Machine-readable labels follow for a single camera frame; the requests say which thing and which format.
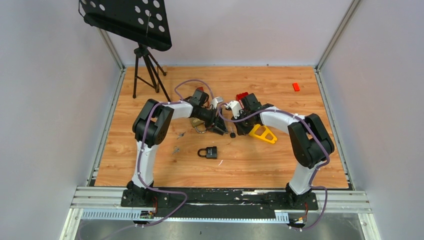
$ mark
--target music stand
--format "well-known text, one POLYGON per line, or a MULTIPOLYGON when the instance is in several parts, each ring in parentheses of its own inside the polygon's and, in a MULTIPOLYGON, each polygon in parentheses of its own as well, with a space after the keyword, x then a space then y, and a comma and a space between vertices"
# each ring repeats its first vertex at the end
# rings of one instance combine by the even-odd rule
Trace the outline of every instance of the music stand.
POLYGON ((87 24, 114 33, 138 43, 135 53, 134 90, 136 98, 137 80, 159 92, 160 87, 171 102, 153 62, 164 76, 167 73, 158 64, 148 48, 164 52, 172 47, 164 0, 78 0, 78 12, 87 24), (143 58, 151 84, 138 76, 139 59, 143 58))

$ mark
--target red block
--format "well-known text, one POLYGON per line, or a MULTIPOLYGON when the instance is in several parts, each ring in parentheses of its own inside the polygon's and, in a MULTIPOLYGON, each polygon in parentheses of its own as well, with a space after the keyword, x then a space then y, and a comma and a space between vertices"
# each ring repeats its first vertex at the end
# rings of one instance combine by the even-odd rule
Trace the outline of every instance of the red block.
POLYGON ((293 89, 295 92, 299 92, 301 90, 301 87, 299 87, 299 84, 295 82, 293 83, 293 89))

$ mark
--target metal bracket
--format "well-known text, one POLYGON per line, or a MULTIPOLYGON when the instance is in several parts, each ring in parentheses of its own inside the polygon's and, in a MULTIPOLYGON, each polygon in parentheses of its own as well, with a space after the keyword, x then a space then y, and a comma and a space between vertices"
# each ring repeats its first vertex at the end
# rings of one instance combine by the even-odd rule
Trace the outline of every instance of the metal bracket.
POLYGON ((275 210, 275 219, 280 222, 284 222, 288 224, 289 221, 289 214, 287 212, 282 212, 281 210, 275 210))
POLYGON ((359 213, 358 217, 365 240, 381 240, 374 214, 359 213))
POLYGON ((83 209, 71 208, 67 214, 65 224, 63 225, 60 240, 74 240, 77 235, 78 226, 83 215, 83 209))

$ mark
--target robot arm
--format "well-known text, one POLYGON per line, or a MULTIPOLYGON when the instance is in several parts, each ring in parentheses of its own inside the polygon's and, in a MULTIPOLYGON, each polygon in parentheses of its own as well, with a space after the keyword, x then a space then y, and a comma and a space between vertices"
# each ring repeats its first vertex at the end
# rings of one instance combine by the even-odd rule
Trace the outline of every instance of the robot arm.
MULTIPOLYGON (((181 103, 160 105, 152 115, 153 118, 156 118, 156 122, 151 121, 148 129, 145 129, 147 118, 154 105, 158 103, 149 99, 135 120, 132 130, 137 140, 137 162, 134 175, 127 188, 141 197, 146 204, 151 199, 151 192, 141 183, 139 174, 145 184, 153 186, 153 167, 156 152, 167 134, 171 120, 198 118, 205 122, 205 127, 211 132, 221 135, 227 132, 224 120, 217 116, 217 111, 221 111, 221 109, 217 109, 217 105, 222 102, 222 98, 214 98, 211 101, 211 108, 203 106, 207 99, 207 93, 196 90, 192 97, 181 103), (141 150, 145 131, 147 131, 145 143, 141 150)), ((227 105, 227 109, 232 110, 233 120, 245 118, 259 111, 260 113, 235 123, 239 135, 248 134, 256 124, 274 127, 289 134, 298 164, 293 178, 286 185, 286 191, 289 193, 289 201, 292 206, 303 203, 311 192, 309 181, 316 166, 326 159, 324 153, 313 139, 309 139, 306 129, 298 119, 278 112, 279 109, 271 104, 261 105, 253 93, 243 97, 241 103, 242 105, 238 101, 232 101, 227 105)), ((297 115, 297 117, 303 119, 309 125, 328 154, 334 152, 333 142, 319 116, 311 114, 309 116, 297 115)))
POLYGON ((184 101, 161 104, 154 109, 151 117, 155 120, 151 120, 147 128, 146 123, 151 111, 159 102, 149 99, 144 105, 132 126, 137 141, 137 157, 134 174, 126 186, 128 194, 137 196, 141 204, 148 204, 152 199, 152 193, 142 184, 140 177, 146 185, 153 186, 156 153, 159 144, 165 139, 171 120, 198 118, 204 121, 205 127, 213 133, 223 135, 228 132, 224 120, 217 115, 217 111, 222 111, 217 109, 218 104, 223 101, 222 97, 212 99, 211 107, 205 107, 204 104, 208 99, 207 93, 197 89, 193 96, 184 101))
MULTIPOLYGON (((241 98, 240 102, 231 101, 227 109, 232 111, 232 120, 243 119, 260 112, 244 121, 234 123, 239 135, 249 134, 256 124, 274 127, 289 135, 297 166, 292 179, 286 185, 286 191, 289 193, 292 206, 304 203, 311 192, 310 179, 316 167, 326 160, 317 142, 309 138, 304 125, 294 116, 279 112, 279 109, 271 104, 261 105, 253 93, 241 98)), ((334 152, 334 144, 318 115, 296 116, 308 124, 328 154, 334 152)))
MULTIPOLYGON (((152 109, 152 107, 156 103, 158 102, 150 99, 149 101, 147 101, 143 110, 152 109)), ((152 128, 150 128, 149 126, 149 130, 153 130, 155 128, 153 136, 155 135, 155 132, 158 133, 156 134, 156 137, 146 137, 146 143, 144 144, 143 149, 141 151, 144 131, 140 130, 144 128, 144 120, 149 116, 149 112, 143 112, 143 110, 139 114, 132 129, 133 132, 136 133, 135 138, 137 140, 137 161, 135 163, 134 175, 132 176, 131 180, 133 184, 141 188, 144 188, 144 186, 140 182, 138 170, 140 170, 140 175, 143 181, 149 186, 153 185, 153 167, 155 165, 156 152, 158 150, 159 144, 165 138, 171 120, 179 118, 189 118, 192 114, 193 106, 190 103, 183 101, 178 104, 164 104, 158 107, 159 111, 157 115, 153 115, 153 117, 157 118, 157 121, 152 124, 152 128), (141 160, 138 161, 140 152, 142 152, 142 156, 141 160)))

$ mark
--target wooden floor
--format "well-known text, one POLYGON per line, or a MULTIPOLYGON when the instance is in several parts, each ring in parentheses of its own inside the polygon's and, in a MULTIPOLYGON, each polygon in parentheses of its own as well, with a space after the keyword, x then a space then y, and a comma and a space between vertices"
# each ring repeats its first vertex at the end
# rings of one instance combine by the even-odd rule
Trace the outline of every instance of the wooden floor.
MULTIPOLYGON (((225 102, 234 100, 236 94, 249 92, 254 93, 262 104, 270 103, 279 109, 302 115, 316 113, 333 137, 311 67, 168 67, 167 71, 167 76, 161 76, 172 101, 178 100, 174 93, 177 84, 188 79, 201 79, 210 85, 215 96, 223 97, 225 102), (299 92, 294 92, 294 82, 299 83, 299 92)), ((139 68, 139 76, 148 78, 143 67, 139 68)), ((162 90, 155 93, 154 89, 141 81, 137 85, 137 98, 133 99, 133 79, 134 68, 130 67, 117 102, 96 186, 125 186, 130 181, 137 154, 133 122, 147 99, 166 100, 162 90)), ((181 86, 180 92, 188 97, 200 86, 200 83, 190 82, 181 86)), ((230 117, 231 112, 224 111, 224 115, 230 117)), ((235 129, 232 123, 227 126, 235 129)), ((290 181, 297 161, 289 136, 274 128, 271 130, 278 137, 275 144, 251 136, 230 138, 228 134, 199 134, 188 119, 176 119, 171 122, 167 136, 159 147, 154 165, 154 185, 283 188, 290 181), (197 156, 198 149, 212 146, 218 148, 218 159, 197 156)), ((347 188, 337 150, 330 157, 330 164, 319 171, 313 184, 347 188)))

